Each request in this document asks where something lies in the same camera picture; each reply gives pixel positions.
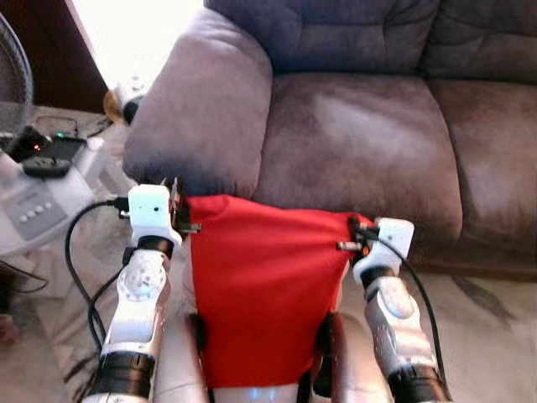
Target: red fabric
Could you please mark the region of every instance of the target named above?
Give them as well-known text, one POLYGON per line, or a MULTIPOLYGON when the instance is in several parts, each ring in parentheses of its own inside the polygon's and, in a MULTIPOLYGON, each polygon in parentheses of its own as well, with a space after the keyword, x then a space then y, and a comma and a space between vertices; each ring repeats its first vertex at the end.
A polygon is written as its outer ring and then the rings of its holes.
POLYGON ((191 242, 207 384, 297 382, 336 304, 351 257, 336 242, 349 240, 351 213, 281 210, 231 196, 189 202, 192 222, 201 223, 191 242))

